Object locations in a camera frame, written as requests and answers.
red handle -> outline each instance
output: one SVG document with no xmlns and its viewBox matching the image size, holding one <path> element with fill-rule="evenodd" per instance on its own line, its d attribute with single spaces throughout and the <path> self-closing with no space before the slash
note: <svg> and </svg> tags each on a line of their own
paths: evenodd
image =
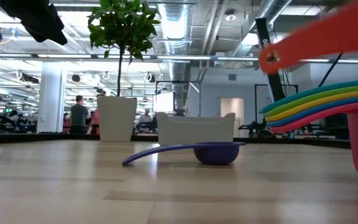
<svg viewBox="0 0 358 224">
<path fill-rule="evenodd" d="M 275 73 L 301 59 L 354 51 L 358 51 L 358 1 L 269 45 L 260 53 L 259 63 L 265 73 Z"/>
</svg>

man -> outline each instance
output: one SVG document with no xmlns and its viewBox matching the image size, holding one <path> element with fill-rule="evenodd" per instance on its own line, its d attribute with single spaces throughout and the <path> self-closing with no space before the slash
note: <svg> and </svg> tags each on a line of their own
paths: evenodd
<svg viewBox="0 0 358 224">
<path fill-rule="evenodd" d="M 139 118 L 139 123 L 141 122 L 152 122 L 153 118 L 149 115 L 150 110 L 144 110 L 144 114 L 142 114 Z"/>
<path fill-rule="evenodd" d="M 84 103 L 82 96 L 76 96 L 75 101 L 77 104 L 71 107 L 70 134 L 86 134 L 85 120 L 90 117 L 90 112 L 82 105 Z"/>
</svg>

black pole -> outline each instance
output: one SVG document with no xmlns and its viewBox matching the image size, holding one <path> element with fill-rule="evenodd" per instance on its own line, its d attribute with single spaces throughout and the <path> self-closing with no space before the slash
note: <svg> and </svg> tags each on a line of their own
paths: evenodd
<svg viewBox="0 0 358 224">
<path fill-rule="evenodd" d="M 322 81 L 320 82 L 320 84 L 318 85 L 319 87 L 321 87 L 321 86 L 324 84 L 324 82 L 326 81 L 328 75 L 332 72 L 332 70 L 334 69 L 335 65 L 338 63 L 339 59 L 341 59 L 342 55 L 343 55 L 343 53 L 340 53 L 340 54 L 338 55 L 338 57 L 335 59 L 334 63 L 333 63 L 333 64 L 331 65 L 331 67 L 328 69 L 327 74 L 324 76 L 323 80 L 322 80 Z"/>
</svg>

potted plant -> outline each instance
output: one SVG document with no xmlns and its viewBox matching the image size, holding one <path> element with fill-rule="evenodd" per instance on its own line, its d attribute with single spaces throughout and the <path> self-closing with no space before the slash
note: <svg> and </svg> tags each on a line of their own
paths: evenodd
<svg viewBox="0 0 358 224">
<path fill-rule="evenodd" d="M 133 58 L 143 60 L 142 52 L 152 47 L 151 35 L 157 35 L 154 24 L 156 12 L 150 10 L 140 0 L 100 0 L 100 7 L 94 7 L 88 20 L 91 32 L 91 47 L 102 47 L 104 58 L 108 58 L 111 49 L 119 50 L 117 77 L 117 97 L 99 97 L 99 130 L 102 141 L 130 141 L 135 118 L 136 100 L 120 97 L 121 67 L 123 55 L 129 54 L 129 63 Z"/>
</svg>

ceiling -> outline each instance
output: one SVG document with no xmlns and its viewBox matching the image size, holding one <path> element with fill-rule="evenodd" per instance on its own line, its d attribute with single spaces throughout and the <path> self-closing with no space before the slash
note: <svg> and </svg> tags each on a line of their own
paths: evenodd
<svg viewBox="0 0 358 224">
<path fill-rule="evenodd" d="M 54 3 L 58 9 L 58 14 L 62 19 L 65 28 L 63 33 L 68 39 L 68 43 L 64 46 L 56 44 L 50 40 L 38 43 L 29 33 L 23 28 L 17 19 L 13 19 L 0 11 L 0 27 L 3 35 L 0 44 L 0 53 L 25 53 L 25 54 L 102 54 L 103 49 L 96 49 L 90 47 L 89 30 L 87 28 L 87 16 L 90 15 L 89 3 L 98 3 L 98 0 L 87 1 L 55 1 Z M 149 6 L 157 8 L 156 4 L 166 2 L 161 0 L 149 0 Z M 207 31 L 209 16 L 211 14 L 211 6 L 213 0 L 171 0 L 172 2 L 185 2 L 191 3 L 191 24 L 190 24 L 190 52 L 191 55 L 200 55 L 203 48 L 204 36 Z M 242 26 L 244 20 L 248 15 L 257 12 L 260 7 L 261 0 L 230 0 L 226 5 L 226 9 L 235 9 L 234 21 L 227 21 L 225 19 L 220 23 L 218 32 L 213 46 L 211 48 L 211 55 L 227 54 L 233 51 L 243 39 Z M 343 4 L 345 1 L 335 0 L 293 0 L 293 2 L 282 12 L 282 15 L 275 22 L 275 35 L 272 38 L 278 40 L 282 39 L 288 32 L 302 26 L 306 22 L 319 18 L 321 11 L 329 11 L 337 5 Z M 164 55 L 165 40 L 161 26 L 156 26 L 157 36 L 153 37 L 153 49 L 150 49 L 147 54 L 149 55 Z M 255 47 L 252 51 L 253 54 L 258 54 L 258 49 Z M 96 96 L 96 89 L 92 86 L 105 88 L 106 90 L 114 89 L 117 83 L 117 62 L 62 62 L 67 68 L 67 106 L 73 101 L 75 95 L 89 96 L 90 98 Z M 191 63 L 192 80 L 197 79 L 198 64 Z M 153 74 L 157 81 L 170 81 L 171 76 L 169 72 L 169 63 L 164 61 L 156 62 L 133 62 L 128 65 L 124 61 L 122 68 L 122 81 L 125 89 L 132 88 L 133 90 L 123 90 L 124 95 L 132 96 L 152 96 L 154 93 L 154 83 L 149 83 L 145 80 L 146 74 Z M 235 70 L 232 71 L 238 74 L 237 79 L 241 82 L 248 83 L 254 82 L 255 77 L 258 76 L 260 71 L 250 70 Z M 11 86 L 0 88 L 0 97 L 6 98 L 26 98 L 28 102 L 37 104 L 39 97 L 39 86 L 31 83 L 26 83 L 20 80 L 20 73 L 30 75 L 41 81 L 42 62 L 39 60 L 0 60 L 0 85 Z M 217 84 L 227 80 L 226 75 L 222 74 L 231 73 L 230 70 L 225 68 L 212 68 L 209 69 L 205 76 L 206 83 Z M 73 82 L 72 75 L 81 75 L 83 79 L 80 82 Z"/>
</svg>

